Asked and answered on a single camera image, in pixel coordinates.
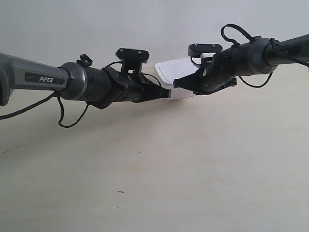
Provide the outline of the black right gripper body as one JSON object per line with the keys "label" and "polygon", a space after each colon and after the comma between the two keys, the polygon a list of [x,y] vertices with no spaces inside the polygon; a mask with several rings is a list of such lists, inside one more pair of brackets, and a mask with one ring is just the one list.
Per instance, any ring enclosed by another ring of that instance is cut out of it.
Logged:
{"label": "black right gripper body", "polygon": [[200,64],[198,69],[204,69],[202,85],[205,87],[204,92],[194,92],[198,95],[210,95],[224,88],[235,86],[235,69],[232,68],[231,53],[233,48],[222,49],[218,53],[207,53],[212,57],[212,61]]}

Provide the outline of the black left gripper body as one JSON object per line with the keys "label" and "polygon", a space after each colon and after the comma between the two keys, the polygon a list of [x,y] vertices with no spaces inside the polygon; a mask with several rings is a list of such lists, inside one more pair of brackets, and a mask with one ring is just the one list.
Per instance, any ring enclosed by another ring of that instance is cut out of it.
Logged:
{"label": "black left gripper body", "polygon": [[155,98],[155,84],[144,75],[125,75],[107,66],[102,71],[108,76],[111,88],[101,100],[104,109],[114,102],[146,102]]}

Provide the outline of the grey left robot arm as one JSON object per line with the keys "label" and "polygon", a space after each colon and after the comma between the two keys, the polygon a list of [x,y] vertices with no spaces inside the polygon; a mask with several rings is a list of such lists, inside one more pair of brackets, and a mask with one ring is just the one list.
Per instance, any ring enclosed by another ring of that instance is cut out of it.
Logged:
{"label": "grey left robot arm", "polygon": [[90,67],[86,55],[54,67],[2,53],[0,104],[8,104],[16,89],[53,91],[69,101],[84,101],[98,109],[114,102],[147,102],[169,98],[171,90],[148,80],[145,74],[126,74],[111,66]]}

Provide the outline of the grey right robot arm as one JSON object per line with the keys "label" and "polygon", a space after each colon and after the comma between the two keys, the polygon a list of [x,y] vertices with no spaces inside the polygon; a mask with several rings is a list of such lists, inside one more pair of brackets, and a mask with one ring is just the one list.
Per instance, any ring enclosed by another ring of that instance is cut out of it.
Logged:
{"label": "grey right robot arm", "polygon": [[215,53],[208,64],[194,73],[173,81],[174,88],[197,95],[210,95],[237,84],[236,77],[271,74],[279,65],[309,64],[309,36],[303,35],[278,41],[274,38],[254,38]]}

